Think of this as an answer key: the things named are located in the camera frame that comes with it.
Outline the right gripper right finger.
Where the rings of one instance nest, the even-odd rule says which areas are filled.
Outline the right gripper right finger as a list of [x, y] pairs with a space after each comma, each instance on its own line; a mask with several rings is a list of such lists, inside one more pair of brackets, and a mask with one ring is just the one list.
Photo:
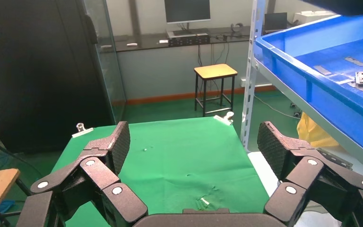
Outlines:
[[280, 184], [264, 213], [287, 227], [310, 201], [345, 227], [363, 227], [363, 175], [340, 166], [308, 142], [283, 135], [271, 122], [259, 126], [257, 144]]

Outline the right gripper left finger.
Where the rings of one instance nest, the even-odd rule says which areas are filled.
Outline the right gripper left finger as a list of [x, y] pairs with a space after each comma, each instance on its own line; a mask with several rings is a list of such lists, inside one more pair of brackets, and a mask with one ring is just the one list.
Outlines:
[[135, 225], [148, 208], [119, 177], [129, 148], [127, 122], [88, 142], [75, 161], [32, 184], [17, 226], [63, 227], [88, 202], [112, 227]]

